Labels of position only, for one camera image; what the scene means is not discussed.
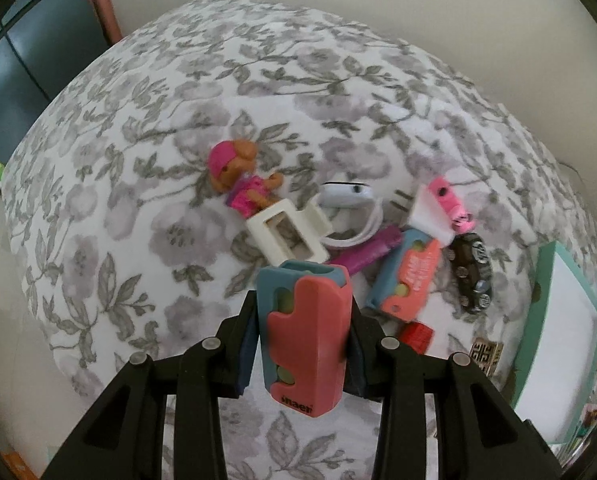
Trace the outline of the gold rhinestone lighter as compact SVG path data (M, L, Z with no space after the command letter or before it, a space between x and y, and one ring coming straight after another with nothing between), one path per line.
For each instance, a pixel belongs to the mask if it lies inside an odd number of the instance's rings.
M469 350L469 356L487 377L491 377L496 372L503 348L502 342L477 337Z

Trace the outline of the red white small box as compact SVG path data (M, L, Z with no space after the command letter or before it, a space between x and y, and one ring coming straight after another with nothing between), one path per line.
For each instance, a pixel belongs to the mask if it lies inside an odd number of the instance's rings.
M412 321L402 327L397 339L415 352L425 354L429 347L431 347L434 336L435 330L431 327Z

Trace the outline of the black toy car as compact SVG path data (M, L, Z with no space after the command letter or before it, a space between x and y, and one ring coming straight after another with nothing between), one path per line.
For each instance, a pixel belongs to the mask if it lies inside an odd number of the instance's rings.
M481 237L475 233L456 236L448 246L448 258L463 309L472 314L486 311L493 299L493 271Z

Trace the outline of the pink toy watch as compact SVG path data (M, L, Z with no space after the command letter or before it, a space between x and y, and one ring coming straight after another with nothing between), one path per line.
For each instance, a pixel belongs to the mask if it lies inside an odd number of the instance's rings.
M443 209L455 234L466 234L475 228L475 219L464 206L451 184L444 177L437 177L428 183L428 191Z

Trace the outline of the purple plastic clip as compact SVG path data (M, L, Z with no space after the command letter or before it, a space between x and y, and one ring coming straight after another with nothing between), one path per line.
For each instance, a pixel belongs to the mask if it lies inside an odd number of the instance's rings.
M343 249L329 261L329 264L344 266L350 275L355 275L386 257L401 244L402 239L402 230L390 224L379 229L365 242Z

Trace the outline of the coral blue plastic case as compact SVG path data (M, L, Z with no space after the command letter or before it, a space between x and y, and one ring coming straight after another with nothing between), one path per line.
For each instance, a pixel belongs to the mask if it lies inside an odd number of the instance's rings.
M353 285L344 266L289 260L256 281L260 348L267 391L309 417L341 400Z

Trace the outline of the white plastic frame block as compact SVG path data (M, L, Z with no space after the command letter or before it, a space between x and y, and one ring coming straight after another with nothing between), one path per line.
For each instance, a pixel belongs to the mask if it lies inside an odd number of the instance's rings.
M333 233L333 228L316 199L312 197L303 209L297 209L292 200L283 198L245 221L271 266L288 260L325 263L329 259L322 240Z

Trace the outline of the pink dog toy figure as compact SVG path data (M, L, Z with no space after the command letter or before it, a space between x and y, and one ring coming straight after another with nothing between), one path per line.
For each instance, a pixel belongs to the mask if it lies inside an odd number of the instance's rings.
M245 139L221 141L207 159L210 184L225 196L228 207L249 219L273 205L284 182L280 172L260 177L257 171L257 145Z

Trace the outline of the white wall charger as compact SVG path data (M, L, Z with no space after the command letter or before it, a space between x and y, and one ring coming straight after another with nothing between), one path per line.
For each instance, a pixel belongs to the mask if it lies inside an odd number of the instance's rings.
M391 203L403 212L400 226L412 228L436 238L441 247L447 247L455 238L449 217L432 192L421 184L417 192L408 194L402 190L395 191L396 200Z

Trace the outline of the teal white box lid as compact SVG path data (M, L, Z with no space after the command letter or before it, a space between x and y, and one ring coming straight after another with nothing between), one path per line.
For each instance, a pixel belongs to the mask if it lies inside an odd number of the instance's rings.
M516 415L550 444L571 440L597 374L597 294L559 242L539 249L514 370Z

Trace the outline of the floral grey white blanket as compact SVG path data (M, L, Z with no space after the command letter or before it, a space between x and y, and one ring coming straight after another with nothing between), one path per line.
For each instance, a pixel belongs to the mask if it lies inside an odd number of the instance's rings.
M271 266L248 219L210 184L210 150L236 139L257 145L256 174L284 177L276 203L303 209L317 196L334 238L358 234L368 212L322 208L324 182L370 185L381 229L403 235L412 228L400 226L395 191L444 177L474 216L469 233L487 249L493 299L484 312L464 310L440 246L414 321L435 330L433 358L469 355L477 337L502 342L485 376L511 408L539 249L561 243L594 291L597 222L548 149L469 79L329 13L196 0L86 68L4 170L30 312L91 405L131 356L172 358L215 336ZM397 339L407 323L364 307L386 257L348 274L353 307ZM345 380L319 417L272 399L259 324L250 383L218 405L225 479L375 479L382 404L347 393Z

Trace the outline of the dark cabinet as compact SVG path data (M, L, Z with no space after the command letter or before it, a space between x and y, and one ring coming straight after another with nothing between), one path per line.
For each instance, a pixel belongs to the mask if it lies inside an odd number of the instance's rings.
M0 18L0 162L110 46L89 0L14 0Z

